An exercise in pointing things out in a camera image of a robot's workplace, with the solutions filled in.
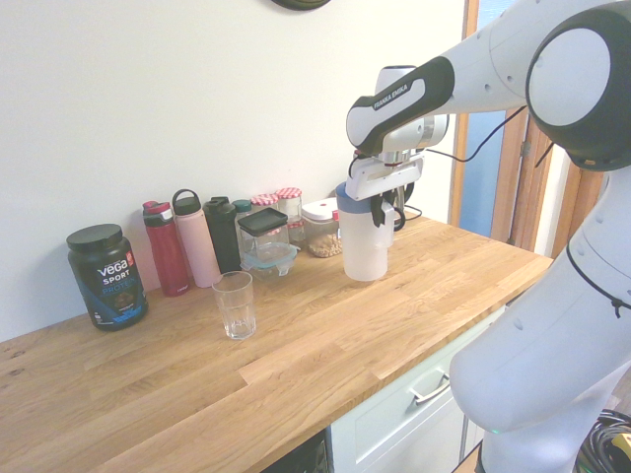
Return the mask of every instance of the empty glass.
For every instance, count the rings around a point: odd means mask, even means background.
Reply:
[[[244,340],[256,330],[252,277],[246,271],[231,271],[213,284],[215,301],[224,318],[226,335]]]

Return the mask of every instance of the wall clock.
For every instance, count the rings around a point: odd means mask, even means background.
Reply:
[[[329,0],[272,0],[281,7],[291,10],[313,10],[329,2]]]

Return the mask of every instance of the protein powder tub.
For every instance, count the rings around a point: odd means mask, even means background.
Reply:
[[[118,225],[87,227],[66,239],[68,261],[92,323],[115,331],[139,321],[149,305],[131,252]]]

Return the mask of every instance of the black lid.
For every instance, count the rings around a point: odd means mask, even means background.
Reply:
[[[252,203],[249,200],[239,199],[233,202],[233,205],[237,207],[237,213],[249,212],[252,210]]]
[[[122,228],[116,224],[102,224],[79,230],[66,239],[75,251],[98,251],[114,246],[122,240]]]
[[[253,237],[260,237],[283,225],[287,225],[287,216],[271,207],[239,219],[239,226]]]
[[[183,199],[177,200],[180,194],[184,192],[190,192],[193,194],[192,197],[184,197]],[[174,195],[174,212],[176,215],[190,215],[197,212],[201,209],[201,202],[199,202],[199,197],[197,194],[190,189],[181,189]]]
[[[204,204],[204,214],[213,224],[233,222],[237,216],[237,207],[228,201],[228,197],[213,197]]]

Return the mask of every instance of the jar with nuts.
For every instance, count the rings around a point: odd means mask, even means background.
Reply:
[[[335,198],[303,206],[303,217],[307,233],[307,251],[310,254],[318,258],[328,258],[342,252]]]

